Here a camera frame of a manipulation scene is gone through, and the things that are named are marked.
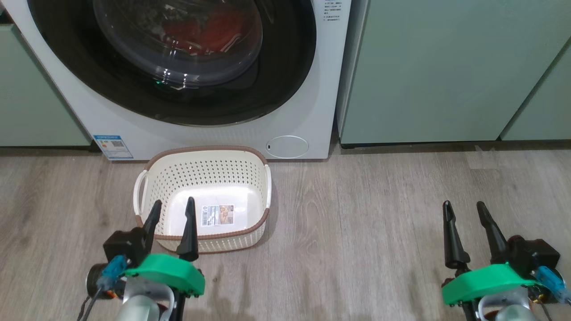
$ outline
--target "white washing machine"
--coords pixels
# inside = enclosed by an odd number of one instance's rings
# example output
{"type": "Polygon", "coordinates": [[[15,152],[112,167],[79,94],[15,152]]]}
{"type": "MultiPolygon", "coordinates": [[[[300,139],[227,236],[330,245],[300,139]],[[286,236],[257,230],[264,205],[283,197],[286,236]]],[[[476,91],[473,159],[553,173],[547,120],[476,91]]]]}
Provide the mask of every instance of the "white washing machine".
{"type": "Polygon", "coordinates": [[[2,2],[109,159],[328,156],[351,0],[2,2]]]}

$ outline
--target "green bracket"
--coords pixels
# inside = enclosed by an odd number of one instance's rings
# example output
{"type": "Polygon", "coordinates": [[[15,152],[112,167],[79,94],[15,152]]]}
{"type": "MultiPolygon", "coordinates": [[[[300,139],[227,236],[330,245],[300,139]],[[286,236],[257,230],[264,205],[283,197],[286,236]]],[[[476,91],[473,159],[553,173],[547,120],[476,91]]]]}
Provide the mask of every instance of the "green bracket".
{"type": "Polygon", "coordinates": [[[125,271],[125,276],[141,276],[163,283],[187,296],[203,295],[206,284],[204,276],[192,263],[167,254],[149,254],[141,265],[125,271]]]}
{"type": "Polygon", "coordinates": [[[534,286],[535,280],[520,277],[509,264],[492,264],[466,272],[442,288],[444,304],[468,302],[486,295],[509,291],[520,286],[534,286]]]}

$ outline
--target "cabinet door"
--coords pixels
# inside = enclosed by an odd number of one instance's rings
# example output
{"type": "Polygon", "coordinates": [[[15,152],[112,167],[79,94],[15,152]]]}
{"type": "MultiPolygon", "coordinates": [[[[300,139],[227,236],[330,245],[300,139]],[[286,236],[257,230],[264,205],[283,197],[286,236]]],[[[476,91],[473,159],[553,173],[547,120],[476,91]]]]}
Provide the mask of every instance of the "cabinet door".
{"type": "Polygon", "coordinates": [[[88,146],[14,25],[0,25],[0,146],[88,146]]]}
{"type": "Polygon", "coordinates": [[[571,139],[571,42],[521,106],[501,137],[505,141],[571,139]]]}
{"type": "Polygon", "coordinates": [[[497,139],[569,17],[567,0],[370,1],[341,142],[497,139]]]}

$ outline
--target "washing machine door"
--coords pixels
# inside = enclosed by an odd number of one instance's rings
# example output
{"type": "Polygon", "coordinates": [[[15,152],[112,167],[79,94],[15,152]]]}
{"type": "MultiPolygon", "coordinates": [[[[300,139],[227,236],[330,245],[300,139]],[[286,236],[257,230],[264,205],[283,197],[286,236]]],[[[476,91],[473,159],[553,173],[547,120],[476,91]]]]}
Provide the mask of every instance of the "washing machine door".
{"type": "Polygon", "coordinates": [[[262,117],[299,89],[316,45],[311,0],[28,0],[81,81],[164,122],[262,117]]]}

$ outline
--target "white plastic basket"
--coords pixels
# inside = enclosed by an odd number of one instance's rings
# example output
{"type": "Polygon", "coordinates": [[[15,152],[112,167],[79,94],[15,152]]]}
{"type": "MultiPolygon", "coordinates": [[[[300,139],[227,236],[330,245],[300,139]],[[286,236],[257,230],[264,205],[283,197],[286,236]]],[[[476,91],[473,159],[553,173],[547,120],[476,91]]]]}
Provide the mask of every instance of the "white plastic basket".
{"type": "Polygon", "coordinates": [[[163,152],[147,163],[135,182],[133,209],[137,225],[142,227],[160,199],[163,207],[155,239],[167,250],[176,251],[186,224],[188,197],[192,196],[199,252],[226,252],[260,240],[271,194],[270,168],[258,151],[226,146],[186,148],[163,152]]]}

